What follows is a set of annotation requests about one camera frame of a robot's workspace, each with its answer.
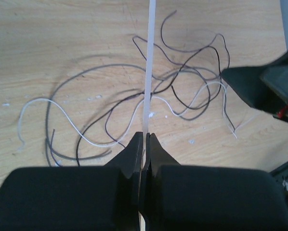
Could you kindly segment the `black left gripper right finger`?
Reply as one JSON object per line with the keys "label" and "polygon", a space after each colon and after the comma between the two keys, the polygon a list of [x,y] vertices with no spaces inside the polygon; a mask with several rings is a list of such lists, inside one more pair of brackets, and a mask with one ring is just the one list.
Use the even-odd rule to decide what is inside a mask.
{"label": "black left gripper right finger", "polygon": [[146,137],[148,231],[288,231],[288,206],[266,171],[179,164]]}

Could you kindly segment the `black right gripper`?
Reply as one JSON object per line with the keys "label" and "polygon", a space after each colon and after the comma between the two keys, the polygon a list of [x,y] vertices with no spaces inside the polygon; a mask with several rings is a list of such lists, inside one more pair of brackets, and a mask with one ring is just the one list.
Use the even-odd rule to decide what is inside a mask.
{"label": "black right gripper", "polygon": [[288,123],[288,52],[268,67],[226,68],[221,77],[249,107]]}

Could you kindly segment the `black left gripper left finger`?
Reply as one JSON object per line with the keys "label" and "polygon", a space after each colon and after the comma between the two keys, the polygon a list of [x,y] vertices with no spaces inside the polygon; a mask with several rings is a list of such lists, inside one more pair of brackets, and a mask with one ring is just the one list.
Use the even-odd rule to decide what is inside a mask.
{"label": "black left gripper left finger", "polygon": [[137,231],[143,134],[104,166],[24,167],[0,187],[0,231]]}

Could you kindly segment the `white zip tie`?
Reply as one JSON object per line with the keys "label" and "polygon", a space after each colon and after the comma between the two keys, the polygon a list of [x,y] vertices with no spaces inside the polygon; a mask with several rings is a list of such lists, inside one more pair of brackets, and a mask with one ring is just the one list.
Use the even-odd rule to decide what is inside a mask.
{"label": "white zip tie", "polygon": [[146,72],[144,88],[144,107],[143,107],[143,133],[146,135],[149,129],[150,98],[152,85],[154,35],[156,18],[156,0],[149,1],[148,32],[147,32],[147,51],[146,51]]}

